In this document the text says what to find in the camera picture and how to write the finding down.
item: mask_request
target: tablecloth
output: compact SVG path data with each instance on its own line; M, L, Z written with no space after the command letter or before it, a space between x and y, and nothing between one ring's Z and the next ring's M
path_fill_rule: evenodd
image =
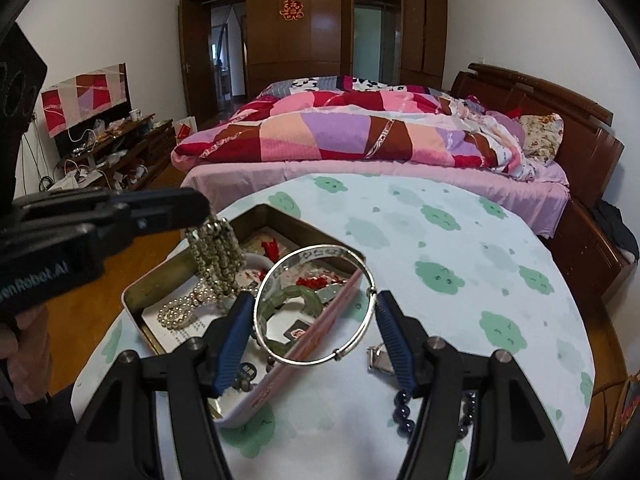
M430 335L465 352L510 350L565 453L572 455L591 400L593 357L551 254L519 217L447 184L357 174L303 176L247 196L222 214L234 218L259 203L360 250L378 289L391 290L405 314L420 319ZM362 296L338 320L327 350L353 333L365 306ZM247 425L222 430L234 477L395 478L407 450L391 419L398 386L367 371L366 348L381 341L372 324L361 346L342 361L300 372ZM72 398L76 417L115 357L130 348L150 354L123 313L78 377ZM180 477L166 398L159 397L163 468L172 480ZM417 415L419 401L410 408ZM469 445L469 438L457 444L450 480L464 478Z

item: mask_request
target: wooden wardrobe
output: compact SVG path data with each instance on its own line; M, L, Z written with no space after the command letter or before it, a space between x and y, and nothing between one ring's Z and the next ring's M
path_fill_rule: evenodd
M296 0L304 5L304 17L291 21L280 14L284 1L246 0L249 98L274 81L350 75L353 69L354 0ZM182 12L191 8L183 6ZM401 13L399 83L441 88L447 0L402 0ZM185 55L183 49L183 70L194 66Z

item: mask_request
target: blanket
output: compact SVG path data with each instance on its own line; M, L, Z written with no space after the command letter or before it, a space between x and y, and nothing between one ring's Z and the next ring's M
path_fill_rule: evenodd
M258 97L272 96L282 99L300 92L314 92L319 90L340 90L345 92L376 92L391 90L397 92L414 92L418 94L439 95L440 91L418 85L392 86L378 81L360 79L351 76L303 77L278 81L265 88Z
M313 88L279 98L268 89L226 123L185 139L172 160L185 172L203 162L400 160L534 178L495 118L442 92L410 90Z

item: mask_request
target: jewelry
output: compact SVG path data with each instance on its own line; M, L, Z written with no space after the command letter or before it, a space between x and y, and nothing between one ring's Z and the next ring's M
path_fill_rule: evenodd
M235 390L241 390L245 393L252 391L255 385L252 381L258 375L258 370L255 365L251 363L242 363L240 365L240 369L238 370L238 374L236 375L236 380L232 384L232 387Z
M270 355L267 355L267 373L271 372L271 370L273 370L273 367L275 365L276 365L276 359L274 359Z
M293 361L291 359L281 357L269 348L264 335L264 330L261 327L260 322L264 320L263 311L264 308L268 305L266 301L274 294L274 292L278 288L280 288L279 284L281 276L291 267L297 264L305 264L313 260L319 260L329 257L343 258L348 262L351 262L358 270L363 273L364 277L369 282L369 288L367 289L369 306L367 308L367 313L365 314L364 320L360 324L360 327L353 334L353 336L351 336L351 338L341 348L336 349L334 352L325 356L324 358L317 359L315 361ZM350 353L354 348L356 348L356 346L364 337L365 332L369 327L369 323L371 322L371 319L373 317L377 296L378 292L376 290L376 282L373 278L372 273L364 264L362 259L353 251L337 245L316 245L294 251L291 254L285 256L271 268L271 270L267 273L264 280L260 284L260 288L258 289L258 295L255 298L254 305L254 332L258 344L274 360L285 365L298 367L317 366L333 360L339 361L340 359L345 357L345 355Z
M294 300L295 298L302 298L305 302L305 307L302 309L303 314L309 314L313 318L318 318L322 314L322 301L314 291L306 286L291 285L277 290L264 301L262 317L265 321L270 320L287 300Z
M391 363L391 358L386 352L384 343L380 343L379 345L370 346L369 348L367 348L367 365L369 370L374 368L375 370L379 370L386 375L396 374L394 366Z
M198 306L217 303L226 314L223 298L234 298L241 290L255 294L255 289L240 288L236 282L245 257L226 218L210 216L197 229L188 230L186 237L201 278L191 293L160 308L158 322L169 330L188 327Z
M458 440L463 440L469 434L469 427L476 421L476 407L478 402L476 392L464 392L462 413L463 416L458 421ZM398 431L404 436L411 436L415 430L415 422L409 420L411 410L409 409L409 401L411 395L406 390L399 391L394 397L396 406L393 414L393 420L398 424Z
M344 288L344 283L334 283L333 285L326 286L320 290L316 290L316 294L324 306L327 306L335 297L340 294Z

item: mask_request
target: floral pillowcase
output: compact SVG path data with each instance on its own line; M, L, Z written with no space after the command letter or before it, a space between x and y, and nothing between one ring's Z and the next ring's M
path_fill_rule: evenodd
M564 134L562 117L558 114L523 115L517 121L522 125L526 134L522 147L525 156L535 158L543 164L554 160L562 142L562 134Z

